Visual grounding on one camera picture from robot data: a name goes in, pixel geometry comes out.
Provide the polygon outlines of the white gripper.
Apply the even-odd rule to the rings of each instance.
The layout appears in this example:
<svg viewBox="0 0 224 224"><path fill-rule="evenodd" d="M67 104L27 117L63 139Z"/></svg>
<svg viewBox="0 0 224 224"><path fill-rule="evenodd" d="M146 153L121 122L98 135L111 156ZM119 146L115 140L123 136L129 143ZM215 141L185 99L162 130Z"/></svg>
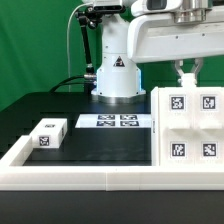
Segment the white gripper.
<svg viewBox="0 0 224 224"><path fill-rule="evenodd" d="M224 5L209 0L137 0L127 35L127 55L136 63L169 61L182 78L183 59L194 59L191 73L201 71L203 57L224 55Z"/></svg>

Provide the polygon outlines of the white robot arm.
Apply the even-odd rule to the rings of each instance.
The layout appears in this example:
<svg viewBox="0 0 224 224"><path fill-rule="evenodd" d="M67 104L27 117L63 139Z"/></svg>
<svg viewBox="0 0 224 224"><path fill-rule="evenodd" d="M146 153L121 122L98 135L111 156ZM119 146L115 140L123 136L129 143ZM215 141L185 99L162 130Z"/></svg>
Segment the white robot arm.
<svg viewBox="0 0 224 224"><path fill-rule="evenodd" d="M92 96L125 103L141 99L139 63L186 59L196 76L203 59L224 55L224 0L82 0L102 17L102 64Z"/></svg>

